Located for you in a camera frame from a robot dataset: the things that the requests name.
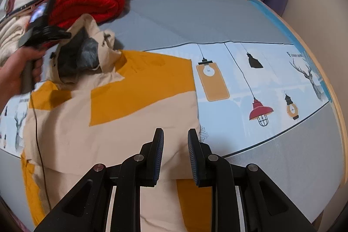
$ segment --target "gray lining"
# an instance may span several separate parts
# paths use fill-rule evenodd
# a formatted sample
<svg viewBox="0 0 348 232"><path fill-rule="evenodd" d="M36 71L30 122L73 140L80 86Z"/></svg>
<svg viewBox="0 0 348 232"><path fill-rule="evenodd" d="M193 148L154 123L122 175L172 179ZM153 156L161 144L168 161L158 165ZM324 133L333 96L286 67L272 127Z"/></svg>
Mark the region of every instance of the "gray lining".
<svg viewBox="0 0 348 232"><path fill-rule="evenodd" d="M59 77L76 76L99 67L98 42L89 38L85 27L64 46L58 54Z"/></svg>
<svg viewBox="0 0 348 232"><path fill-rule="evenodd" d="M332 105L260 146L226 158L255 163L313 222L336 192L343 174L342 140Z"/></svg>

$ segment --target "wall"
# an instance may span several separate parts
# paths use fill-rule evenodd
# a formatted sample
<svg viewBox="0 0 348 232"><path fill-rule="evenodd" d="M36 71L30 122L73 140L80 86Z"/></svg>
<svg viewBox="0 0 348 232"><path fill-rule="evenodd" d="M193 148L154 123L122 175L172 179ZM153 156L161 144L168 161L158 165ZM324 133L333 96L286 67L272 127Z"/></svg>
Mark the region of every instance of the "wall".
<svg viewBox="0 0 348 232"><path fill-rule="evenodd" d="M348 0L289 0L283 18L307 43L325 70L348 122ZM324 213L321 229L330 226L343 208L348 187L342 188Z"/></svg>

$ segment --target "bed sheet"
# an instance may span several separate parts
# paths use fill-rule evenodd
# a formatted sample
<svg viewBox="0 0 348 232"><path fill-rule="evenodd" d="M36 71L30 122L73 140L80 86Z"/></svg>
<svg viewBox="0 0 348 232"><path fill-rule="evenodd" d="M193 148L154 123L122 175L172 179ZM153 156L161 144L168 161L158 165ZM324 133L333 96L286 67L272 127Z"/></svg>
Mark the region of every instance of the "bed sheet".
<svg viewBox="0 0 348 232"><path fill-rule="evenodd" d="M274 139L328 103L320 85L321 77L311 70L313 80L310 81L295 68L309 74L309 64L292 44L185 44L152 52L192 61L201 141L208 143L212 151L221 156L228 157ZM257 59L263 68L252 68L247 53ZM203 57L216 63L227 87L228 97L208 100L208 91L203 87L197 71ZM297 107L298 117L288 114L286 95ZM268 125L265 127L257 119L249 119L253 97L274 110L268 114Z"/></svg>
<svg viewBox="0 0 348 232"><path fill-rule="evenodd" d="M118 47L147 51L184 43L286 43L288 38L248 0L128 0L125 11L101 29Z"/></svg>

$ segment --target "deer print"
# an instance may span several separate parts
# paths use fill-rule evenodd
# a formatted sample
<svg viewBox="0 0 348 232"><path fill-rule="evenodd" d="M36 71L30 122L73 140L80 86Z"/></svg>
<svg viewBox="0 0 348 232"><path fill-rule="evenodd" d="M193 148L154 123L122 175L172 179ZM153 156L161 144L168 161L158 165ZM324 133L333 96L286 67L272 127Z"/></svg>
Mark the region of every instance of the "deer print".
<svg viewBox="0 0 348 232"><path fill-rule="evenodd" d="M18 120L18 113L16 112L16 114L15 114L15 121L16 121L16 128L17 128L16 143L15 143L16 151L23 149L23 146L22 146L23 145L23 138L20 136L20 128L22 126L24 118L26 118L26 116L27 116L27 113L28 113L28 108L23 113L23 117L20 120Z"/></svg>
<svg viewBox="0 0 348 232"><path fill-rule="evenodd" d="M313 81L313 75L312 75L312 73L311 73L311 72L312 72L312 68L311 68L311 67L308 67L308 66L306 65L307 68L308 68L308 74L307 74L307 73L306 73L305 71L303 71L300 67L297 67L297 66L295 65L295 60L292 60L292 62L293 62L293 63L290 62L291 66L292 66L293 68L295 68L298 72L301 72L301 73L304 75L304 77L310 81L310 83L312 84L312 87L313 87L313 89L314 89L314 91L315 91L315 94L317 95L317 98L320 99L320 100L323 100L322 95L323 95L324 93L322 92L322 87L321 87L321 86L318 86L318 85L316 85L316 84L314 83L314 81Z"/></svg>

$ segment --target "metal bolt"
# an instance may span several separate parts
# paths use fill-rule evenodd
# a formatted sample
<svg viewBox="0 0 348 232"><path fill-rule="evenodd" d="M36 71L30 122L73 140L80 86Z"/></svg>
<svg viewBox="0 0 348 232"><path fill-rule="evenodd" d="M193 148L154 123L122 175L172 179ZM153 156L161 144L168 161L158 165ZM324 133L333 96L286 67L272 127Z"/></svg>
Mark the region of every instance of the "metal bolt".
<svg viewBox="0 0 348 232"><path fill-rule="evenodd" d="M208 159L210 161L217 161L219 157L217 155L211 154L210 156L208 156Z"/></svg>
<svg viewBox="0 0 348 232"><path fill-rule="evenodd" d="M144 156L142 154L137 154L134 156L135 161L142 161L144 159Z"/></svg>
<svg viewBox="0 0 348 232"><path fill-rule="evenodd" d="M93 166L94 171L102 171L104 169L104 165L102 164L96 164L95 166Z"/></svg>
<svg viewBox="0 0 348 232"><path fill-rule="evenodd" d="M250 170L250 171L257 171L258 169L259 169L259 167L256 165L256 164L249 164L248 165L248 169Z"/></svg>

